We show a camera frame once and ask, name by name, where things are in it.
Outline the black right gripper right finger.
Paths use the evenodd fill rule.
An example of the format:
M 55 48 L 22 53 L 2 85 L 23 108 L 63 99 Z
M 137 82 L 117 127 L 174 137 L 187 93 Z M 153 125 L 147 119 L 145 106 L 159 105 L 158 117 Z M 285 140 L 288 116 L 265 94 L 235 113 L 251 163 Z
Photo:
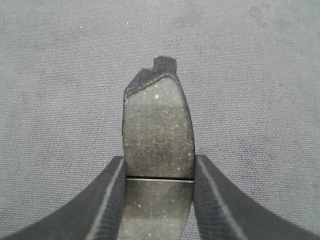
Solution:
M 206 155 L 195 160 L 193 205 L 202 240 L 318 240 L 255 202 Z

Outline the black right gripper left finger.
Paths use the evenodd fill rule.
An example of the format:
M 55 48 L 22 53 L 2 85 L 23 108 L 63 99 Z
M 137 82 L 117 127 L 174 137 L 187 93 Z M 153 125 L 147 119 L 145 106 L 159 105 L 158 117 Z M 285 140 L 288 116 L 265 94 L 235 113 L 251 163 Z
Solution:
M 79 195 L 7 240 L 115 240 L 125 205 L 126 165 L 115 156 Z

